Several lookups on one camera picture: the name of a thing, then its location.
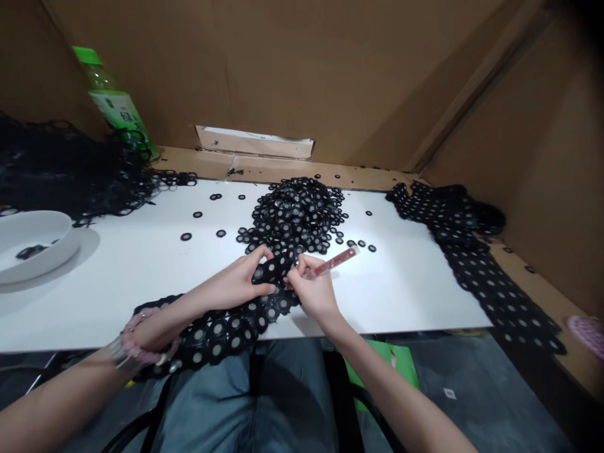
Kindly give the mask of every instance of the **bracelet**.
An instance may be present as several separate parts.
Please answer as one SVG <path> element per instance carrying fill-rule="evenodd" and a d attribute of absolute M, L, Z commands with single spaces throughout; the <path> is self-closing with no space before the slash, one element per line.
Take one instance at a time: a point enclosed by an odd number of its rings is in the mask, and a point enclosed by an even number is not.
<path fill-rule="evenodd" d="M 134 339 L 136 326 L 159 311 L 158 307 L 142 309 L 132 317 L 124 330 L 120 332 L 120 336 L 111 344 L 111 356 L 115 360 L 117 368 L 122 368 L 124 365 L 131 369 L 151 364 L 161 366 L 174 356 L 181 342 L 181 338 L 178 336 L 172 341 L 170 349 L 161 354 L 142 349 Z"/>

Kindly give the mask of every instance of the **woman's right hand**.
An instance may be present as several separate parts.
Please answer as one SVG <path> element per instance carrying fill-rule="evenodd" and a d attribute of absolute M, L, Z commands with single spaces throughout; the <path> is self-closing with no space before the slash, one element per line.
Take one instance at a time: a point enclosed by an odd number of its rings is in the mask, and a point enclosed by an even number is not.
<path fill-rule="evenodd" d="M 335 300 L 331 274 L 325 274 L 312 281 L 302 278 L 307 268 L 314 269 L 325 261 L 303 254 L 298 259 L 298 267 L 288 272 L 286 282 L 294 288 L 304 311 L 320 325 L 332 318 L 340 318 L 342 315 Z"/>

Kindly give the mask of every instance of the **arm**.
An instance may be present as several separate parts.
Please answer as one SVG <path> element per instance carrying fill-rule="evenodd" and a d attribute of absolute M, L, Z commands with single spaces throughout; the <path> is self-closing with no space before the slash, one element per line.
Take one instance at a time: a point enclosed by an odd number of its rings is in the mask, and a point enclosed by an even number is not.
<path fill-rule="evenodd" d="M 455 424 L 387 363 L 346 322 L 338 309 L 330 275 L 304 280 L 307 267 L 320 259 L 300 255 L 299 266 L 287 276 L 305 312 L 321 326 L 368 392 L 397 438 L 410 452 L 476 452 Z"/>
<path fill-rule="evenodd" d="M 139 324 L 135 330 L 137 343 L 143 349 L 161 351 L 206 311 L 233 308 L 273 293 L 274 285 L 252 284 L 252 274 L 262 256 L 272 258 L 266 246 L 239 258 Z M 3 452 L 56 451 L 90 422 L 134 374 L 115 368 L 109 347 L 99 349 L 0 412 Z"/>

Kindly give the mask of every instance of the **cardboard wall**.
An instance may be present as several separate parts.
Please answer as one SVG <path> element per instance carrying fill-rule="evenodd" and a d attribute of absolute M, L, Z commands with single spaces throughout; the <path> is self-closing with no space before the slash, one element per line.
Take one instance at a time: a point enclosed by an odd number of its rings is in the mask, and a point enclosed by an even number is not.
<path fill-rule="evenodd" d="M 154 141 L 195 125 L 316 140 L 316 162 L 404 169 L 536 0 L 40 0 L 95 48 Z"/>
<path fill-rule="evenodd" d="M 503 239 L 572 302 L 604 315 L 604 96 L 597 59 L 556 18 L 423 175 L 500 207 Z"/>
<path fill-rule="evenodd" d="M 108 129 L 86 78 L 38 0 L 6 0 L 0 14 L 0 110 L 20 121 L 66 119 L 100 138 Z"/>

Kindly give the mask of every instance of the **pile of black lace rings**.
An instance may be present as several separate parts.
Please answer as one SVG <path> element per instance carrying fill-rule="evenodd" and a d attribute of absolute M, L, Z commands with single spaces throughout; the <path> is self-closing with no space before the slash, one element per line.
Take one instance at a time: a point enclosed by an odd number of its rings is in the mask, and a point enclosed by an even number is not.
<path fill-rule="evenodd" d="M 258 199 L 253 228 L 239 228 L 237 242 L 246 243 L 245 253 L 266 244 L 275 255 L 293 251 L 325 255 L 336 227 L 348 215 L 340 208 L 344 195 L 312 178 L 282 179 L 271 184 L 270 193 Z"/>

